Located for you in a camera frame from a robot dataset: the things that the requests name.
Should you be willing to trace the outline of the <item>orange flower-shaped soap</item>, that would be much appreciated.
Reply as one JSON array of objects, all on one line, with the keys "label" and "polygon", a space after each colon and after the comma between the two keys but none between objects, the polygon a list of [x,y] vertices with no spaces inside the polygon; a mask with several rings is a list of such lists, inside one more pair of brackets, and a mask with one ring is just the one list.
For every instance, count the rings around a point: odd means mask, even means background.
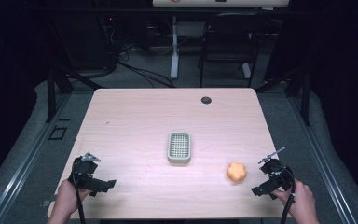
[{"label": "orange flower-shaped soap", "polygon": [[226,171],[227,176],[234,182],[240,182],[246,177],[246,167],[242,163],[232,162]]}]

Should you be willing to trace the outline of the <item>dark equipment rack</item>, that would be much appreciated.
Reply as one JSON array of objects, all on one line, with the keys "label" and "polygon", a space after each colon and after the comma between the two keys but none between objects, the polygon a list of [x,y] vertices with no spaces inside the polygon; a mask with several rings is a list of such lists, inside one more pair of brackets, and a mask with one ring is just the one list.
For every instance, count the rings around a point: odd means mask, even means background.
[{"label": "dark equipment rack", "polygon": [[109,59],[108,69],[113,72],[117,68],[119,54],[121,52],[121,47],[115,40],[115,34],[117,30],[115,25],[115,18],[108,15],[98,15],[97,18],[101,27],[104,44],[107,47]]}]

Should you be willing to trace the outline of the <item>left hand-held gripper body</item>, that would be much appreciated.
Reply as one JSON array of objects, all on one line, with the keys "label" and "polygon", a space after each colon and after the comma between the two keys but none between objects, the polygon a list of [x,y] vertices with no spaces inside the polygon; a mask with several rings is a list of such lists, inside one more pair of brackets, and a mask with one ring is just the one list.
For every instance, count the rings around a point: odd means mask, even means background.
[{"label": "left hand-held gripper body", "polygon": [[97,189],[101,183],[93,178],[93,173],[98,167],[98,159],[91,153],[75,158],[69,181],[79,189]]}]

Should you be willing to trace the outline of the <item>black folding chair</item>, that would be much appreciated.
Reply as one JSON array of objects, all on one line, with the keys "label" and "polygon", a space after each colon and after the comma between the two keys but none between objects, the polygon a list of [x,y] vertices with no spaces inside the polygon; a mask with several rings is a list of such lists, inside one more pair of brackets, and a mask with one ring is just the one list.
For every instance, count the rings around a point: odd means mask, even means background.
[{"label": "black folding chair", "polygon": [[255,73],[261,43],[271,25],[265,15],[227,12],[213,15],[203,28],[198,68],[199,85],[203,86],[205,63],[247,64],[250,70],[248,86]]}]

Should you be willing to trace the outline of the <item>grey-green soap dish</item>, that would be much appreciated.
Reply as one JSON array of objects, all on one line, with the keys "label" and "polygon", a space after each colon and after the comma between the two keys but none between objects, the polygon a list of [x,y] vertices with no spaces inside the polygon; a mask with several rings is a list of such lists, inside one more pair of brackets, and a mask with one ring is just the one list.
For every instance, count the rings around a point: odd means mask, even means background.
[{"label": "grey-green soap dish", "polygon": [[189,133],[171,133],[167,151],[168,162],[186,164],[191,161],[191,138]]}]

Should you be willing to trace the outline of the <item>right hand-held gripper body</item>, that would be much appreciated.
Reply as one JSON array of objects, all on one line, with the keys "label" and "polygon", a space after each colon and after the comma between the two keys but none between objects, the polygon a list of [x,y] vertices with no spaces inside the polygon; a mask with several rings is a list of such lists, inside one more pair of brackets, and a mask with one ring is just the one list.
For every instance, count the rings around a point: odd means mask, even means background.
[{"label": "right hand-held gripper body", "polygon": [[263,163],[260,170],[268,175],[268,181],[271,181],[276,189],[283,188],[284,190],[289,190],[294,184],[292,170],[288,166],[283,165],[278,159],[273,159],[273,156],[281,151],[283,151],[283,147],[263,158],[259,162]]}]

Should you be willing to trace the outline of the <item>black metal stand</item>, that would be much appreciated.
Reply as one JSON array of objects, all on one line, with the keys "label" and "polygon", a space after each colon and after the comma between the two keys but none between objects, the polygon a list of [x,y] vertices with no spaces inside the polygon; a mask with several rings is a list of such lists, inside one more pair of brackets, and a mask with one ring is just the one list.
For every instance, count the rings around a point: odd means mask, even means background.
[{"label": "black metal stand", "polygon": [[94,90],[101,89],[102,86],[91,81],[87,77],[83,77],[78,72],[70,69],[68,66],[53,64],[50,67],[47,79],[47,90],[48,90],[48,117],[46,123],[53,120],[57,113],[56,104],[56,88],[64,94],[71,94],[74,90],[73,85],[69,81],[69,78],[74,78],[86,86],[91,87]]},{"label": "black metal stand", "polygon": [[301,68],[296,68],[281,77],[277,77],[255,89],[257,93],[267,91],[279,83],[288,80],[285,89],[287,97],[297,97],[301,93],[300,116],[307,126],[310,126],[310,74]]}]

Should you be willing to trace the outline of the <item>person's left hand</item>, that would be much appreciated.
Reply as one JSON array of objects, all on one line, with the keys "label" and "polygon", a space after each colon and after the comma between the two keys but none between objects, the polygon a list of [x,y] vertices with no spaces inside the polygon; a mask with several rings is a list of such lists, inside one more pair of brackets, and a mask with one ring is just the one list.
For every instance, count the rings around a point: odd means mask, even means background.
[{"label": "person's left hand", "polygon": [[76,209],[76,189],[70,181],[64,180],[61,182],[58,189],[58,195],[54,204],[53,214],[68,218],[75,212]]}]

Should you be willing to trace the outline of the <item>metal floor rail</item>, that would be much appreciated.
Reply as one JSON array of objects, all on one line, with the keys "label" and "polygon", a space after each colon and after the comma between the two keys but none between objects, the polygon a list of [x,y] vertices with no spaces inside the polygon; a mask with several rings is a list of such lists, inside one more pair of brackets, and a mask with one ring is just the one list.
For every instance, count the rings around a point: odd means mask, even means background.
[{"label": "metal floor rail", "polygon": [[71,97],[58,98],[57,114],[45,122],[45,99],[38,99],[31,118],[0,169],[0,224],[45,224],[72,144],[74,120],[67,111]]},{"label": "metal floor rail", "polygon": [[288,102],[294,110],[297,121],[300,123],[302,130],[305,132],[308,141],[310,142],[310,152],[312,158],[318,167],[319,174],[321,175],[327,191],[332,199],[332,202],[337,210],[337,213],[343,224],[358,224],[352,210],[334,177],[332,170],[326,160],[322,148],[310,126],[308,126],[302,119],[300,112],[301,106],[296,98],[288,98]]}]

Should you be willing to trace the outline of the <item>person's right hand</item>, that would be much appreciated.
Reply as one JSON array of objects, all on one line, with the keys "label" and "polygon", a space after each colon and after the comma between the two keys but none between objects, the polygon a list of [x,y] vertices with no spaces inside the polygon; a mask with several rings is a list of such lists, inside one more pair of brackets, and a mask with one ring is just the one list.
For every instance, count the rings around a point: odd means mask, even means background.
[{"label": "person's right hand", "polygon": [[316,216],[316,205],[310,187],[299,180],[295,180],[295,202],[289,209],[292,217]]}]

